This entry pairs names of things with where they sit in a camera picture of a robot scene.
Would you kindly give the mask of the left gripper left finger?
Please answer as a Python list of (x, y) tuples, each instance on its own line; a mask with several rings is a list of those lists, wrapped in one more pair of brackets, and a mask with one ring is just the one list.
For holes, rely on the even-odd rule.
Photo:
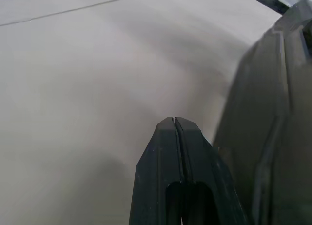
[(182, 163), (174, 120), (165, 118), (136, 165), (129, 225), (180, 225)]

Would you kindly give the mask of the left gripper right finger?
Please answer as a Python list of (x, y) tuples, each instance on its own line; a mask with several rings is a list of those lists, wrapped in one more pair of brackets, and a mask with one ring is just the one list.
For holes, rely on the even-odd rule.
[(186, 184), (183, 225), (249, 225), (231, 174), (199, 127), (175, 118)]

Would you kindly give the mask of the grey bit set case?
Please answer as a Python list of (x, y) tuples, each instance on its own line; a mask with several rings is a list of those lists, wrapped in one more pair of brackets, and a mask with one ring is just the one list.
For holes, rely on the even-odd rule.
[(243, 55), (214, 146), (251, 225), (312, 225), (312, 1)]

